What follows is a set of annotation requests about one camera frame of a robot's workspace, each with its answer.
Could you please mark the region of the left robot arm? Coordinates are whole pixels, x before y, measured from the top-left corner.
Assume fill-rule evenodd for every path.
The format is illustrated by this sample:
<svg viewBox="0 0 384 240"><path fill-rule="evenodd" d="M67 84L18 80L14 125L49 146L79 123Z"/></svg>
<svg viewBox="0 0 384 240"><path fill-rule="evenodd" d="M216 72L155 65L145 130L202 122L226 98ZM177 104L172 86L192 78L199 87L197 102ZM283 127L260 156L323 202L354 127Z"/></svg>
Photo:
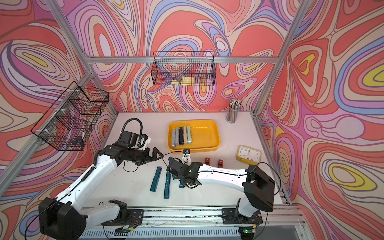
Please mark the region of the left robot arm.
<svg viewBox="0 0 384 240"><path fill-rule="evenodd" d="M130 216L122 201L82 208L99 184L121 164L130 161L139 167L163 159L156 147L147 147L150 141L147 135L121 132L118 141L97 151L93 164L80 177L55 198L45 198L39 204L40 232L56 240L77 240L84 231L109 221L125 224L133 219L138 226L139 220Z"/></svg>

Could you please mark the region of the yellow plastic storage tray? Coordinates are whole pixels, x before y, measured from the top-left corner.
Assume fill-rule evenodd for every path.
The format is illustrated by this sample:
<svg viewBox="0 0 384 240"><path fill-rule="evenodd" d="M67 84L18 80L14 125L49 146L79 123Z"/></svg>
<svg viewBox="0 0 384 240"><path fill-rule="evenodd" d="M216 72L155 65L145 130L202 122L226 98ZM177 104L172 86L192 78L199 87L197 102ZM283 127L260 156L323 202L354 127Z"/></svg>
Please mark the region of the yellow plastic storage tray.
<svg viewBox="0 0 384 240"><path fill-rule="evenodd" d="M191 128L191 144L172 147L172 132L177 127ZM213 120L186 120L176 121L169 124L167 147L171 151L190 149L192 153L216 151L221 145L218 125Z"/></svg>

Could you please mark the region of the beige pruning pliers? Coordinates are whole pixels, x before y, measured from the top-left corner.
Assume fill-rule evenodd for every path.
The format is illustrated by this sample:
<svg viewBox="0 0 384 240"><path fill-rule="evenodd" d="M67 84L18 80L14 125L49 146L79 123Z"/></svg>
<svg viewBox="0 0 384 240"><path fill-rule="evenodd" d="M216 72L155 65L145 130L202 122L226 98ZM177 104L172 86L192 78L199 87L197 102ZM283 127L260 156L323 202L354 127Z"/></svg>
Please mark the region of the beige pruning pliers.
<svg viewBox="0 0 384 240"><path fill-rule="evenodd" d="M183 140L184 140L184 145L188 143L188 134L187 134L187 127L183 126Z"/></svg>

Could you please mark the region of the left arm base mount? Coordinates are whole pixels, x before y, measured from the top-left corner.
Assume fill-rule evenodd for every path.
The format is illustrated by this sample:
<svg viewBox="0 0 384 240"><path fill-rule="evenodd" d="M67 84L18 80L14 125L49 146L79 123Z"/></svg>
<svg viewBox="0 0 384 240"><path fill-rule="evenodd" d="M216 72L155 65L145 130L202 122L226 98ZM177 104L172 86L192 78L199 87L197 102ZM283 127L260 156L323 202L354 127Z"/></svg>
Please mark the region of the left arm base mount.
<svg viewBox="0 0 384 240"><path fill-rule="evenodd" d="M142 209L127 209L118 214L114 220L106 221L104 226L140 226L143 222L144 210Z"/></svg>

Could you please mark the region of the black pruning pliers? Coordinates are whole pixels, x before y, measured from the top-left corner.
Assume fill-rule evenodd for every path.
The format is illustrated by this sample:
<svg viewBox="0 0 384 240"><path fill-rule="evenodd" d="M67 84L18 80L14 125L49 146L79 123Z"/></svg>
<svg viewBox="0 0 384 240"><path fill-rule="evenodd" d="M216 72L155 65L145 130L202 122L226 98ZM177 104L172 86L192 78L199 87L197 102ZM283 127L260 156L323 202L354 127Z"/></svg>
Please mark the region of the black pruning pliers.
<svg viewBox="0 0 384 240"><path fill-rule="evenodd" d="M179 145L184 145L184 128L179 127Z"/></svg>

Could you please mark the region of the light green pliers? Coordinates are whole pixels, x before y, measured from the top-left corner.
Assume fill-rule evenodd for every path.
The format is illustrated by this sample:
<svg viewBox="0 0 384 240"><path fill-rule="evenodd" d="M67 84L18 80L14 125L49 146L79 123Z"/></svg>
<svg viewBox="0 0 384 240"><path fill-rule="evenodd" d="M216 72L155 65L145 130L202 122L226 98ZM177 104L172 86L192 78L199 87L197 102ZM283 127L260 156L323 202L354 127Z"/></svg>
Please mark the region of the light green pliers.
<svg viewBox="0 0 384 240"><path fill-rule="evenodd" d="M190 126L187 126L187 141L188 141L188 144L192 143L192 134L191 134L191 127Z"/></svg>

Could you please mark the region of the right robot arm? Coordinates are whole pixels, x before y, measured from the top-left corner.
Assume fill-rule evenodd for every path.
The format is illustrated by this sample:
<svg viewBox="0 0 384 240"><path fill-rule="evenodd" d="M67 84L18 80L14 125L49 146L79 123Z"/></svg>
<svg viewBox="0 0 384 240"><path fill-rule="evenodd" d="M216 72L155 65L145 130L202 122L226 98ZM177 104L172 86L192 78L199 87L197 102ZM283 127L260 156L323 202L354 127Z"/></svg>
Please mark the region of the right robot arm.
<svg viewBox="0 0 384 240"><path fill-rule="evenodd" d="M218 185L244 193L238 203L238 212L244 217L250 218L258 210L267 213L274 210L275 181L258 166L233 170L199 162L187 165L173 160L167 172L186 187Z"/></svg>

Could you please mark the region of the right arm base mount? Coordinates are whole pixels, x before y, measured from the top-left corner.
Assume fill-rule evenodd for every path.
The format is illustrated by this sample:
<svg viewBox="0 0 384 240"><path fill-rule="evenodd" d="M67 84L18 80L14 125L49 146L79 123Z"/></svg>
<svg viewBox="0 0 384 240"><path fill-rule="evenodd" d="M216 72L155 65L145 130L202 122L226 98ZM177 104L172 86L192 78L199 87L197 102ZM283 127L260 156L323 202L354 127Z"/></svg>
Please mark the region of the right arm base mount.
<svg viewBox="0 0 384 240"><path fill-rule="evenodd" d="M261 212L258 210L252 214L251 217L241 215L235 208L223 208L221 209L221 217L224 225L247 225L252 224L259 226L262 224L263 218Z"/></svg>

